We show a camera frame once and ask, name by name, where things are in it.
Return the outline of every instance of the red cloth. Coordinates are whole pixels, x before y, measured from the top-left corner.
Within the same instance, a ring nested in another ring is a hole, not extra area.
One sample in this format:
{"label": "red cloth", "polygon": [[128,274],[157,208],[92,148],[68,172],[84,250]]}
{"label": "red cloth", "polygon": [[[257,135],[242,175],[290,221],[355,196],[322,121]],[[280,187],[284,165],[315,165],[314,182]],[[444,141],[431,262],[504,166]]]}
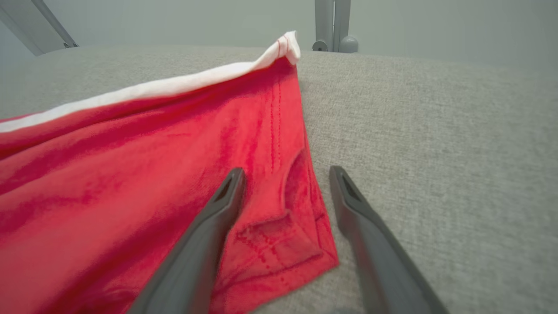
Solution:
{"label": "red cloth", "polygon": [[234,167],[246,172],[212,313],[338,264],[296,68],[0,133],[0,313],[121,313]]}

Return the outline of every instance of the garment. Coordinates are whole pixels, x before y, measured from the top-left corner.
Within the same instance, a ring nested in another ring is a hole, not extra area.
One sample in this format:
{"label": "garment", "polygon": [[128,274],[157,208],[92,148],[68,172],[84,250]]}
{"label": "garment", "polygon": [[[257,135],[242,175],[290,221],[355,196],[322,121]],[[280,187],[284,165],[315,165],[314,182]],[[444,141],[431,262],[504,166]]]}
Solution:
{"label": "garment", "polygon": [[253,63],[0,123],[0,312],[125,312],[227,173],[242,167],[212,313],[338,265],[312,168],[294,32]]}

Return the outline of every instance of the white fabric edge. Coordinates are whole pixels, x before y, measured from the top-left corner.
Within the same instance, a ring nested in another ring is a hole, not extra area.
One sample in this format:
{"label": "white fabric edge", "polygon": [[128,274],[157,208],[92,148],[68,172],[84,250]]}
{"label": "white fabric edge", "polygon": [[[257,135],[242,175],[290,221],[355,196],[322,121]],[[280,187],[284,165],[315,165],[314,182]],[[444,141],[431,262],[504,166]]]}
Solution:
{"label": "white fabric edge", "polygon": [[203,72],[179,77],[154,80],[87,98],[62,104],[53,109],[0,123],[0,133],[12,132],[24,127],[36,126],[76,111],[107,106],[132,99],[173,96],[195,91],[210,85],[239,78],[252,71],[270,66],[275,60],[286,56],[292,65],[300,60],[300,47],[296,31],[281,36],[256,61],[231,63]]}

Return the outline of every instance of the gray fabric surface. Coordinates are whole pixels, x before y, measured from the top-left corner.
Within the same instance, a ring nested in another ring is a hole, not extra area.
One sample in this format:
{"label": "gray fabric surface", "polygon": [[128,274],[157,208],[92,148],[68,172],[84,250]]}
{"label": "gray fabric surface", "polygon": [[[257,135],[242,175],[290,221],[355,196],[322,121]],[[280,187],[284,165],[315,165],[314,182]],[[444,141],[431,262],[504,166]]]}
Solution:
{"label": "gray fabric surface", "polygon": [[[80,47],[0,78],[0,117],[255,59],[262,49]],[[258,313],[362,313],[328,170],[342,165],[452,313],[557,313],[558,79],[303,51],[314,168],[341,266]]]}

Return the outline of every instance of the gray textured surface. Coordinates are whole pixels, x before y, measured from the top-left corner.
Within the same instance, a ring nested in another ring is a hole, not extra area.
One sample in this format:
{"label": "gray textured surface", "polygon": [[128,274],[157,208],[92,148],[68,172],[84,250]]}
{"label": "gray textured surface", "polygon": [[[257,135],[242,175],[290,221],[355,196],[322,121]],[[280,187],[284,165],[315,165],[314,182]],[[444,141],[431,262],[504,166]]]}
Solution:
{"label": "gray textured surface", "polygon": [[[0,79],[8,117],[252,60],[262,49],[88,47]],[[452,313],[557,313],[558,79],[304,51],[307,133],[341,266],[259,313],[362,313],[328,169],[342,165]]]}

